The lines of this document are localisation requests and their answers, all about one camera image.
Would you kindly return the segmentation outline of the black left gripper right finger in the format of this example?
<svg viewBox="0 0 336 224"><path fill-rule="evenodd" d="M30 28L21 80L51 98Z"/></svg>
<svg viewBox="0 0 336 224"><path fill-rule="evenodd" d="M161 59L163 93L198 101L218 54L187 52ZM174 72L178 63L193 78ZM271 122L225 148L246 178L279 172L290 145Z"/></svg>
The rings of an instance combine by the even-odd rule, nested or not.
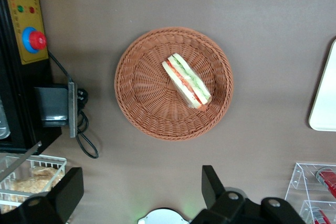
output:
<svg viewBox="0 0 336 224"><path fill-rule="evenodd" d="M226 192L212 165L202 166L202 195L207 209L212 208L217 199Z"/></svg>

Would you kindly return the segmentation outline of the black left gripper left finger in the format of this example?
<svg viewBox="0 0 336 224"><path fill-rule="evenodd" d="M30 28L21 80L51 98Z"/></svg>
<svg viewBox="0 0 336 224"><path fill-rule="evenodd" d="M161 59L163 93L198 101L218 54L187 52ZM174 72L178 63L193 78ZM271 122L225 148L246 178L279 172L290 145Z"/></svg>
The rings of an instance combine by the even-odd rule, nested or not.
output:
<svg viewBox="0 0 336 224"><path fill-rule="evenodd" d="M61 223L66 223L84 194L83 171L81 167L73 167L61 181L48 193L48 200L60 217Z"/></svg>

